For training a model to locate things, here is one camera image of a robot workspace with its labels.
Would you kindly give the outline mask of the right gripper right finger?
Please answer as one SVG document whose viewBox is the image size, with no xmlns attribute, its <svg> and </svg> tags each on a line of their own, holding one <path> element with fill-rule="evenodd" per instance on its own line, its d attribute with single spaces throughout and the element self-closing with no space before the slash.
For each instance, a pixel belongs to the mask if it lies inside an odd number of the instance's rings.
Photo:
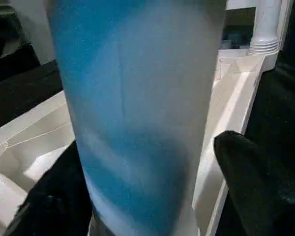
<svg viewBox="0 0 295 236">
<path fill-rule="evenodd" d="M 249 236 L 295 236 L 295 168 L 235 131 L 213 149 L 241 223 Z"/>
</svg>

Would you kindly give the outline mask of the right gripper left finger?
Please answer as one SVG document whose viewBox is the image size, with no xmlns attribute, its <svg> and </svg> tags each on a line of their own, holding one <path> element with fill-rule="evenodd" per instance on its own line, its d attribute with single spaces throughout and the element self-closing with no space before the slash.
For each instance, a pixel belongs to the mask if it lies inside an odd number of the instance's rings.
<svg viewBox="0 0 295 236">
<path fill-rule="evenodd" d="M 6 236 L 86 236 L 92 206 L 76 142 L 29 191 Z"/>
</svg>

